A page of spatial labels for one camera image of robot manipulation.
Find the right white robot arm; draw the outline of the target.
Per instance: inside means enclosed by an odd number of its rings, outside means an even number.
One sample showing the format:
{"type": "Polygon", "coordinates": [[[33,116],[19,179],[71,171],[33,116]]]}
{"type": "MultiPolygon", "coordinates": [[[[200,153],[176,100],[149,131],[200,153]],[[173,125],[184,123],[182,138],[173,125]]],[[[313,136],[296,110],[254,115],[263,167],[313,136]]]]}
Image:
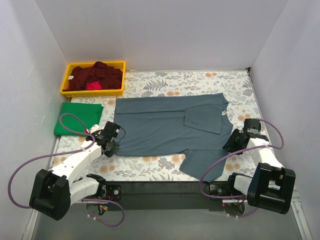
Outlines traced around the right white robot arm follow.
{"type": "Polygon", "coordinates": [[[243,128],[235,129],[223,146],[229,153],[238,155],[240,150],[247,150],[256,169],[252,177],[240,173],[230,175],[222,192],[232,199],[244,195],[250,206],[284,215],[290,209],[296,174],[278,161],[261,128],[260,120],[245,119],[243,128]]]}

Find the blue-grey t shirt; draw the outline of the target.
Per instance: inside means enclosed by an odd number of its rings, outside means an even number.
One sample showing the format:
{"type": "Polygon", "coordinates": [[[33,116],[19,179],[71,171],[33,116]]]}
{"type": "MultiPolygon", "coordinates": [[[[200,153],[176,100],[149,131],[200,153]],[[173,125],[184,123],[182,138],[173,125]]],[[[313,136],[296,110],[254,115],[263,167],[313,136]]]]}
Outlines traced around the blue-grey t shirt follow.
{"type": "Polygon", "coordinates": [[[211,182],[223,173],[223,146],[233,130],[222,93],[194,96],[118,98],[114,121],[124,131],[118,156],[153,157],[184,154],[180,171],[211,182]]]}

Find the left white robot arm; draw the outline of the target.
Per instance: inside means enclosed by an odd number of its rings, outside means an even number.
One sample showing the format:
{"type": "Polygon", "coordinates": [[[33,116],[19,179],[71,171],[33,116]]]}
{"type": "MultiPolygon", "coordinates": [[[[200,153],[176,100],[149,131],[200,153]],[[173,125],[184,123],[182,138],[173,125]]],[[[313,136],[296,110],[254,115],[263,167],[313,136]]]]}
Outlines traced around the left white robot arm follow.
{"type": "Polygon", "coordinates": [[[29,206],[54,220],[60,220],[71,205],[84,198],[101,202],[104,210],[110,201],[120,201],[121,185],[109,184],[94,173],[79,176],[96,159],[112,157],[119,150],[120,145],[115,138],[120,129],[119,125],[110,121],[104,127],[94,125],[78,152],[50,170],[40,170],[35,176],[29,206]]]}

